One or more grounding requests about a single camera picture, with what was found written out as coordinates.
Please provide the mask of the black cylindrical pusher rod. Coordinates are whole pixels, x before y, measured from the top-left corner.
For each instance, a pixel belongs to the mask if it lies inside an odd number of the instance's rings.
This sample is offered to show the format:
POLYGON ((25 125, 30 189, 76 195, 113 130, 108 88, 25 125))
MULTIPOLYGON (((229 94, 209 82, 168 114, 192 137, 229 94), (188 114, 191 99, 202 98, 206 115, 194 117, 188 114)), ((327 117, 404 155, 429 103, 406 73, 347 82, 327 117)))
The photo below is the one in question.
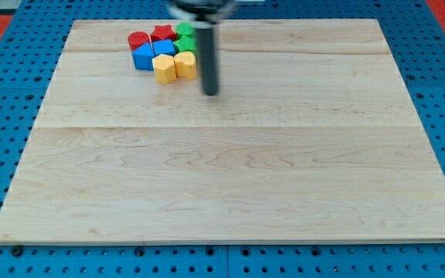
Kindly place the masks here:
POLYGON ((215 96, 219 92, 215 29, 209 22, 197 22, 195 32, 202 92, 207 96, 215 96))

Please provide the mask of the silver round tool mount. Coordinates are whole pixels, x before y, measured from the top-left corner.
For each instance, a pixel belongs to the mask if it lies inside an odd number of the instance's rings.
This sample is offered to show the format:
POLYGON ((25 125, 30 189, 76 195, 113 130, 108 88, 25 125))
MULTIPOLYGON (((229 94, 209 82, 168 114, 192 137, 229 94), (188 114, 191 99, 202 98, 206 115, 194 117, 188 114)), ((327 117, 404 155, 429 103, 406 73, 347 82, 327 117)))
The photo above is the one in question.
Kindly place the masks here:
POLYGON ((176 18, 218 22, 233 14, 235 0, 168 0, 168 11, 176 18))

